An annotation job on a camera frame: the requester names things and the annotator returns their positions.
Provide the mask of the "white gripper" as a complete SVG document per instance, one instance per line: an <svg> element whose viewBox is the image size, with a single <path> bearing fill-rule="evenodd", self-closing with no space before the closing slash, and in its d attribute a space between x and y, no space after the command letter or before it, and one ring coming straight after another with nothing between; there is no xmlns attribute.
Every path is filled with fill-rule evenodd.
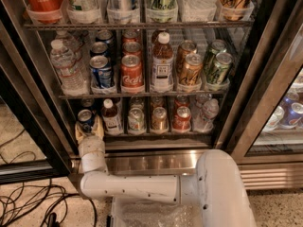
<svg viewBox="0 0 303 227"><path fill-rule="evenodd" d="M85 133L82 131L80 123L76 122L75 137L77 142L80 143L79 155L82 171L84 173L91 171L107 172L105 143L100 139L104 137L103 122L98 115L95 116L93 134L94 135L85 137Z"/></svg>

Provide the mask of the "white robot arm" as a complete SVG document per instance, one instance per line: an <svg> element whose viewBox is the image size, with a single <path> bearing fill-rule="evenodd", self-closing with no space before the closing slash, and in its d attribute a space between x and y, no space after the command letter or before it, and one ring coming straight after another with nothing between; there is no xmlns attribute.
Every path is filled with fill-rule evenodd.
<svg viewBox="0 0 303 227"><path fill-rule="evenodd" d="M75 134L83 172L80 192L84 196L197 205L204 227L257 227L239 168L224 151L203 153L192 175L123 177L108 171L101 119L95 121L90 133L76 123Z"/></svg>

